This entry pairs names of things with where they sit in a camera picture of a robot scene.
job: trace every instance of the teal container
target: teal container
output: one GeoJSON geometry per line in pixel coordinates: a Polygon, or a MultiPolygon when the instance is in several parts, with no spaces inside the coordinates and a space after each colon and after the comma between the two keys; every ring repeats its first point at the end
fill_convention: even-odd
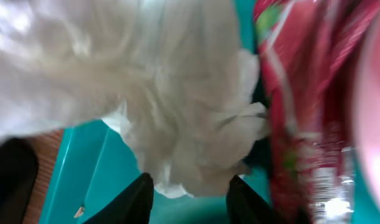
{"type": "MultiPolygon", "coordinates": [[[[254,49],[252,10],[255,0],[236,0],[243,46],[254,49]]],[[[111,202],[140,172],[119,134],[94,121],[64,132],[40,224],[83,223],[111,202]],[[74,218],[84,205],[85,212],[74,218]]],[[[269,200],[265,172],[255,169],[245,181],[269,200]]],[[[380,223],[380,213],[358,172],[353,223],[380,223]]],[[[224,197],[167,199],[154,193],[151,224],[228,223],[224,197]]]]}

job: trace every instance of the brown wooden surface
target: brown wooden surface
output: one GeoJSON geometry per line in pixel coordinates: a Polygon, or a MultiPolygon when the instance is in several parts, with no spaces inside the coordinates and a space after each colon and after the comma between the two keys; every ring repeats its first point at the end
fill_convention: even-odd
{"type": "Polygon", "coordinates": [[[23,224],[35,224],[39,221],[57,153],[59,152],[62,133],[63,131],[57,131],[29,139],[38,157],[39,169],[23,224]]]}

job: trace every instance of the white plastic bag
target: white plastic bag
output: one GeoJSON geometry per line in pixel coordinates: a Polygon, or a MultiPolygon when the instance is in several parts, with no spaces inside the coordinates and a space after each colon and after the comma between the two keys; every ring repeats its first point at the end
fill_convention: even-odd
{"type": "Polygon", "coordinates": [[[109,114],[159,192],[225,194],[267,134],[239,42],[230,0],[0,1],[0,138],[109,114]]]}

